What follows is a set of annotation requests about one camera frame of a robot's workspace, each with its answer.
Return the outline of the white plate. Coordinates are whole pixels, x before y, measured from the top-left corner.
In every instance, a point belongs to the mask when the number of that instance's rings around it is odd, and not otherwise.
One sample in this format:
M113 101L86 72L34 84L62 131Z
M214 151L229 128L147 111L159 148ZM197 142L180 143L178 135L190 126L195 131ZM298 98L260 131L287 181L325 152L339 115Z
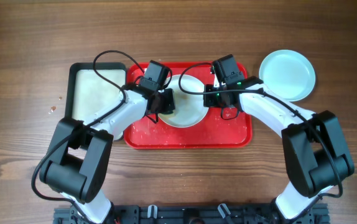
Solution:
M199 123L207 114L201 95L190 95L179 88L180 75L174 75L169 84L173 89L175 109L172 114L159 114L159 118L169 126L188 128Z

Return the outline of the mint green plate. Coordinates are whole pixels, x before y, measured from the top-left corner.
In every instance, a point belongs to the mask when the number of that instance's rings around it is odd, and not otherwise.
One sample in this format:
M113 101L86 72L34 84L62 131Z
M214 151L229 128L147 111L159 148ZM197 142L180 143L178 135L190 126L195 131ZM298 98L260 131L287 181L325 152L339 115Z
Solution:
M276 50L266 56L259 67L259 78L288 101L308 97L317 80L310 61L293 50Z

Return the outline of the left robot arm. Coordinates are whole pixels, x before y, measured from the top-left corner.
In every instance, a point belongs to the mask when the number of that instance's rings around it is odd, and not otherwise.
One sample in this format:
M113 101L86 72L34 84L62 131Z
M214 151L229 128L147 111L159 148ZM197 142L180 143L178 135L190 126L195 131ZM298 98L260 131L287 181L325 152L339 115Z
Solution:
M169 113L174 108L169 67L150 61L142 77L122 86L120 101L97 112L86 121L61 119L46 155L32 176L60 193L71 203L77 218L87 223L104 223L113 204L101 190L115 136L143 117Z

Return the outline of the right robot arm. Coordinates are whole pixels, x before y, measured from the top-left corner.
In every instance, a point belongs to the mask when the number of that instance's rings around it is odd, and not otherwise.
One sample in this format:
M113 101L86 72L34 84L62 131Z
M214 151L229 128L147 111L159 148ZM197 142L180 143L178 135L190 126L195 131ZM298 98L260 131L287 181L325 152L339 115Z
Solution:
M207 85L207 107L236 108L262 121L282 139L289 183L273 201L276 218L293 223L324 197L339 198L355 165L338 118L315 113L275 94L257 77L245 77L233 55L213 61L216 85Z

